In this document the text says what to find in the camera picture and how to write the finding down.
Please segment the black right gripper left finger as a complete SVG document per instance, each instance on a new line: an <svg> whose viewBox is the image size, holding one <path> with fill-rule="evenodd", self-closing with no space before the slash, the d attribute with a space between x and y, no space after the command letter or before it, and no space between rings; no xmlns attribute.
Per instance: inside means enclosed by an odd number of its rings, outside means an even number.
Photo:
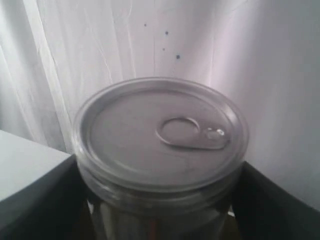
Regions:
<svg viewBox="0 0 320 240"><path fill-rule="evenodd" d="M0 202L2 240L94 240L76 157Z"/></svg>

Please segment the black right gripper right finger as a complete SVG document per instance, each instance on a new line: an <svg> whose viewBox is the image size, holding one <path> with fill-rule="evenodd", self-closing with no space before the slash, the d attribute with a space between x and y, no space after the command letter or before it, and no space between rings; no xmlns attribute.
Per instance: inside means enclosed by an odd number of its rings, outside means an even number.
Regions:
<svg viewBox="0 0 320 240"><path fill-rule="evenodd" d="M244 240L318 240L320 212L292 196L245 162L232 194Z"/></svg>

